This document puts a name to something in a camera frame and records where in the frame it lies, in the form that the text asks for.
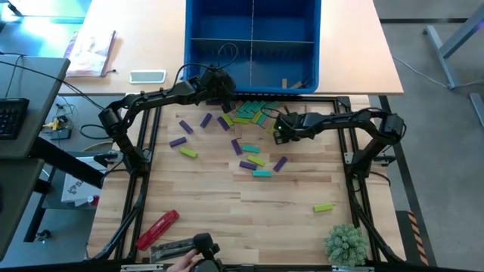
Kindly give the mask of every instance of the hand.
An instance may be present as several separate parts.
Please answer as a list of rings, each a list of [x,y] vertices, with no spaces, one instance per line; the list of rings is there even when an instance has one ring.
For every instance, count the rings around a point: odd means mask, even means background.
[[[168,267],[166,272],[190,272],[190,269],[196,264],[196,261],[192,260],[196,254],[198,254],[198,251],[192,249],[185,256],[181,257],[180,261],[177,261],[176,264]]]

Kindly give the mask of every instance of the red tool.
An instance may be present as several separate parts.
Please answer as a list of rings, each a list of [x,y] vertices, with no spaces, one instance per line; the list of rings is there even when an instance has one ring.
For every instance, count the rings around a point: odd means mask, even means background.
[[[176,210],[167,212],[158,221],[150,227],[150,229],[143,233],[141,237],[136,242],[136,247],[139,250],[146,250],[154,241],[158,240],[161,234],[165,233],[168,228],[175,223],[175,221],[180,217]]]

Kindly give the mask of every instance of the blue storage bin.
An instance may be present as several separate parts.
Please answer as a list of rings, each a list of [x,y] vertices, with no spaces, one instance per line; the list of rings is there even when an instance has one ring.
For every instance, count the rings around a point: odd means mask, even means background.
[[[228,63],[237,92],[309,94],[318,87],[321,0],[187,0],[185,63]],[[201,76],[189,66],[185,76]],[[282,80],[287,87],[282,88]],[[297,82],[298,89],[290,88]]]

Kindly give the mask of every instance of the black keyboard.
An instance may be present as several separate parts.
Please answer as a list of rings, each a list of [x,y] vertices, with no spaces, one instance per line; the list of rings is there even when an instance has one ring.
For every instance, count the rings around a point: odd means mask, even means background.
[[[0,140],[17,139],[28,106],[25,98],[0,98]]]

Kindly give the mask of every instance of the wooden tabletop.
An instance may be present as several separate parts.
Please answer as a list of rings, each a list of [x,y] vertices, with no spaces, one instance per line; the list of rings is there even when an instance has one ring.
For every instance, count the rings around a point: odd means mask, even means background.
[[[353,110],[369,106],[367,96],[351,96],[351,101]],[[300,113],[334,111],[331,104],[324,103],[285,105]],[[337,131],[324,131],[313,141],[278,146],[264,128],[252,124],[224,131],[212,119],[201,128],[206,113],[216,118],[221,114],[220,106],[163,107],[141,233],[165,212],[175,209],[180,219],[154,245],[209,232],[220,245],[217,257],[225,264],[329,264],[323,239],[334,225],[351,223]],[[193,134],[188,135],[178,124],[182,119],[193,128]],[[140,123],[141,114],[129,129],[133,143]],[[272,169],[282,156],[289,159],[288,163],[272,178],[254,178],[251,171],[238,166],[247,153],[235,155],[230,140],[236,135],[241,145],[261,148],[258,156],[266,161],[263,169]],[[357,130],[357,135],[360,147],[370,140],[364,131]],[[180,137],[188,139],[183,147],[198,152],[196,159],[168,145]],[[382,168],[373,170],[385,173]],[[118,228],[128,182],[125,172],[114,172],[104,182],[88,243],[90,255],[100,252]],[[372,175],[367,185],[376,228],[393,251],[405,258],[388,183]],[[313,212],[313,205],[328,202],[334,204],[332,211]],[[149,250],[138,251],[137,259],[143,257],[149,257]]]
[[[116,30],[105,78],[70,78],[86,94],[169,88],[183,64],[185,0],[93,0],[83,29]],[[320,94],[403,94],[372,0],[322,0]],[[131,85],[132,70],[166,70],[163,85]],[[65,86],[61,94],[72,94]]]

